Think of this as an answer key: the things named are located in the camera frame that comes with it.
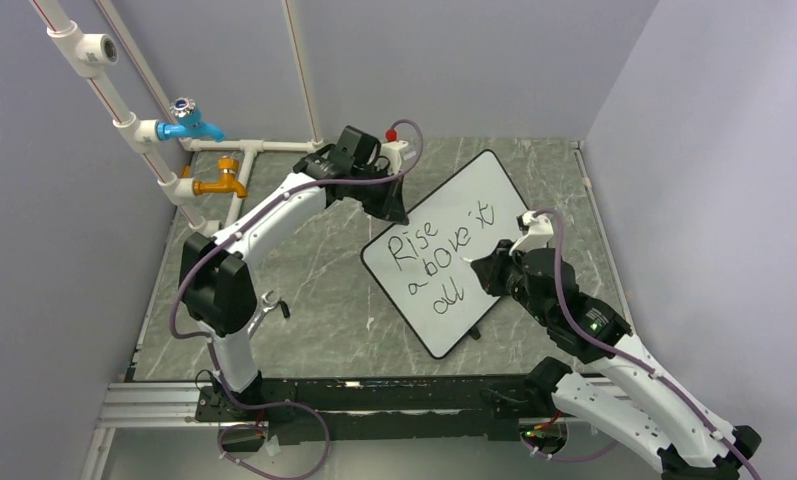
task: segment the robotic arm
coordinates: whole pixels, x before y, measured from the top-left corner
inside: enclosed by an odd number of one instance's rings
[[[501,240],[489,256],[471,262],[484,291],[513,297],[559,348],[612,380],[641,410],[550,357],[525,379],[528,400],[586,419],[662,472],[664,480],[738,479],[739,468],[760,445],[757,432],[733,427],[706,409],[678,386],[618,313],[580,291],[574,268],[559,258],[560,238],[556,250],[546,246],[554,236],[546,216],[527,212],[517,222],[521,238]]]
[[[237,222],[216,233],[216,237],[194,233],[184,243],[181,283],[204,256],[217,248],[215,238],[235,238],[198,270],[186,287],[183,302],[189,315],[198,320],[200,329],[209,335],[221,373],[239,402],[262,403],[262,375],[249,342],[254,322],[260,318],[255,317],[259,301],[251,282],[251,271],[269,252],[311,217],[344,198],[358,200],[363,210],[375,218],[409,223],[401,178],[369,185],[325,182],[301,187],[319,180],[389,177],[401,169],[407,147],[406,141],[397,139],[381,144],[376,137],[348,126],[335,145],[326,145],[302,158],[274,193]],[[250,222],[253,225],[242,230]]]

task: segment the whiteboard black frame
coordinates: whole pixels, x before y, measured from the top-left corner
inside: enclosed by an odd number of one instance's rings
[[[412,213],[412,212],[413,212],[413,210],[415,210],[415,209],[416,209],[416,208],[417,208],[419,205],[421,205],[422,203],[424,203],[424,202],[425,202],[425,200],[427,200],[428,198],[430,198],[430,196],[431,196],[431,195],[433,195],[434,193],[436,193],[437,191],[439,191],[439,189],[440,189],[440,188],[444,187],[444,186],[445,186],[445,185],[446,185],[448,182],[450,182],[451,180],[453,180],[453,179],[454,179],[454,177],[456,177],[457,175],[459,175],[459,174],[460,174],[460,172],[462,172],[462,171],[463,171],[463,169],[465,169],[466,167],[468,167],[469,165],[471,165],[472,163],[474,163],[474,161],[475,161],[475,160],[477,160],[478,158],[480,158],[480,156],[481,156],[481,155],[483,155],[483,154],[484,154],[484,153],[486,153],[486,152],[489,152],[489,153],[491,153],[491,154],[492,154],[492,156],[495,158],[495,161],[496,161],[496,162],[498,162],[498,166],[499,166],[499,167],[501,167],[501,171],[503,171],[503,172],[504,172],[504,175],[507,177],[507,181],[509,181],[509,182],[510,182],[510,185],[512,185],[512,186],[513,186],[513,190],[515,190],[515,191],[516,191],[516,195],[519,197],[519,200],[521,200],[521,201],[522,201],[522,205],[524,205],[524,207],[525,207],[525,211],[528,211],[528,210],[530,210],[530,207],[528,207],[528,204],[527,204],[527,202],[525,202],[525,197],[522,195],[522,192],[519,190],[519,187],[517,187],[517,186],[516,186],[516,184],[513,182],[513,178],[512,178],[512,177],[510,177],[510,172],[508,172],[508,171],[507,171],[507,169],[504,167],[504,164],[503,164],[503,163],[501,163],[501,159],[500,159],[500,158],[498,158],[498,155],[497,155],[497,154],[496,154],[494,151],[492,151],[491,149],[487,148],[487,149],[484,149],[484,150],[482,150],[482,151],[481,151],[480,153],[478,153],[477,155],[475,155],[475,156],[474,156],[474,157],[473,157],[471,160],[469,160],[468,162],[466,162],[466,164],[465,164],[465,165],[463,165],[462,167],[460,167],[459,169],[457,169],[457,171],[455,171],[455,172],[454,172],[454,173],[452,173],[452,174],[451,174],[451,175],[450,175],[448,178],[446,178],[444,182],[440,183],[440,184],[439,184],[439,185],[438,185],[436,188],[434,188],[434,189],[433,189],[433,190],[431,190],[431,191],[430,191],[430,192],[429,192],[427,195],[425,195],[424,197],[422,197],[422,199],[421,199],[421,200],[419,200],[418,202],[416,202],[416,204],[415,204],[415,205],[413,205],[413,206],[412,206],[412,208],[410,208],[409,210],[407,210],[407,215],[409,216],[409,215],[410,215],[410,213]],[[378,280],[378,279],[377,279],[377,275],[375,275],[375,274],[374,274],[374,272],[371,270],[371,268],[369,268],[369,266],[368,266],[368,265],[366,265],[366,260],[365,260],[365,258],[363,257],[363,254],[365,253],[365,251],[366,251],[366,249],[367,249],[367,248],[369,248],[369,247],[370,247],[370,246],[371,246],[371,245],[372,245],[374,242],[376,242],[376,241],[377,241],[377,239],[379,239],[380,237],[382,237],[383,235],[385,235],[385,234],[386,234],[386,232],[388,232],[388,231],[392,230],[392,229],[393,229],[394,227],[396,227],[396,226],[398,226],[398,224],[395,224],[395,223],[393,223],[393,224],[389,225],[389,226],[388,226],[388,227],[386,227],[386,228],[385,228],[385,229],[384,229],[382,232],[380,232],[379,234],[377,234],[377,236],[375,236],[374,238],[372,238],[371,240],[369,240],[369,242],[368,242],[367,244],[363,245],[363,248],[361,248],[361,249],[360,249],[360,263],[362,263],[362,264],[363,264],[363,267],[365,267],[366,271],[368,271],[368,272],[369,272],[369,275],[371,275],[371,277],[374,279],[375,283],[377,283],[377,286],[378,286],[378,287],[380,288],[380,290],[381,290],[381,291],[382,291],[382,292],[383,292],[383,293],[386,295],[386,298],[388,298],[388,299],[389,299],[389,303],[391,303],[391,304],[392,304],[392,306],[393,306],[393,307],[395,307],[395,310],[398,312],[398,315],[401,315],[401,318],[402,318],[402,319],[404,319],[404,323],[406,323],[406,324],[407,324],[407,326],[408,326],[408,327],[410,327],[410,330],[412,330],[412,331],[413,331],[413,335],[415,335],[415,336],[416,336],[416,338],[419,340],[419,343],[421,343],[421,344],[422,344],[422,347],[424,347],[424,349],[425,349],[425,351],[427,352],[427,354],[428,354],[428,355],[430,355],[431,357],[435,358],[436,360],[442,360],[443,358],[447,357],[447,356],[448,356],[448,355],[449,355],[449,354],[450,354],[450,353],[451,353],[451,352],[454,350],[454,348],[455,348],[455,347],[457,347],[457,345],[459,345],[459,344],[460,344],[460,342],[461,342],[461,341],[463,341],[463,340],[466,338],[466,335],[469,333],[469,331],[470,331],[472,328],[475,328],[475,327],[477,327],[477,325],[478,325],[478,324],[479,324],[479,323],[480,323],[480,322],[481,322],[481,321],[482,321],[482,320],[483,320],[483,319],[486,317],[486,314],[488,314],[488,313],[489,313],[489,311],[490,311],[490,310],[492,310],[492,308],[493,308],[493,307],[495,307],[495,305],[497,305],[497,304],[498,304],[498,302],[499,302],[499,301],[501,300],[501,298],[503,298],[503,297],[498,297],[498,299],[497,299],[497,300],[495,300],[495,302],[493,302],[493,303],[492,303],[492,305],[490,305],[490,306],[489,306],[489,308],[487,308],[487,309],[486,309],[486,311],[485,311],[485,312],[483,312],[483,314],[481,314],[481,316],[480,316],[480,318],[478,319],[478,321],[477,321],[477,322],[475,322],[475,323],[473,323],[473,324],[472,324],[472,326],[471,326],[471,327],[469,327],[469,329],[468,329],[468,330],[466,330],[466,333],[465,333],[465,334],[463,334],[463,336],[461,336],[459,340],[457,340],[456,342],[454,342],[454,345],[451,345],[451,348],[449,348],[449,349],[448,349],[448,351],[446,351],[445,353],[443,353],[441,357],[437,357],[436,355],[434,355],[434,354],[433,354],[433,353],[430,351],[430,349],[427,347],[427,344],[425,344],[425,343],[424,343],[424,341],[422,340],[422,337],[420,337],[420,336],[419,336],[419,334],[418,334],[418,332],[416,332],[416,329],[415,329],[415,328],[413,328],[413,324],[412,324],[412,323],[410,323],[410,321],[409,321],[409,320],[407,320],[407,317],[404,315],[404,312],[402,312],[402,311],[401,311],[401,309],[400,309],[400,308],[398,307],[398,305],[395,303],[395,300],[393,300],[393,299],[392,299],[392,296],[391,296],[391,295],[389,295],[389,292],[388,292],[388,291],[386,291],[386,289],[385,289],[385,288],[383,288],[383,284],[381,284],[381,283],[380,283],[380,280]]]

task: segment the orange wire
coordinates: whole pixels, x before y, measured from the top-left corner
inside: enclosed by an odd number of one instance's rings
[[[551,417],[551,420],[549,420],[549,421],[547,421],[545,423],[540,423],[538,425],[535,425],[533,428],[534,428],[534,430],[548,430],[562,416],[563,416],[563,412],[561,412],[560,410],[557,410],[557,413],[555,413],[554,416]]]

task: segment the faucet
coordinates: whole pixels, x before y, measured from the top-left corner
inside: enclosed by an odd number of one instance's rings
[[[237,197],[245,198],[248,196],[248,190],[236,180],[237,170],[239,170],[239,162],[235,158],[225,155],[218,159],[218,171],[221,173],[218,181],[210,183],[196,180],[192,184],[192,191],[195,192],[195,195],[236,192]]]
[[[164,122],[157,123],[157,137],[160,140],[181,137],[211,137],[216,142],[224,140],[224,132],[220,128],[211,123],[201,121],[201,111],[195,104],[195,100],[180,97],[171,102],[169,110],[177,118],[179,125]]]

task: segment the yellow valve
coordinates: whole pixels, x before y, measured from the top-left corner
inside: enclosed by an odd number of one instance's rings
[[[245,198],[248,196],[248,190],[236,180],[238,170],[239,162],[235,158],[225,155],[218,159],[218,171],[221,173],[218,181],[214,183],[195,181],[192,184],[192,191],[195,192],[195,195],[236,192],[237,197]]]

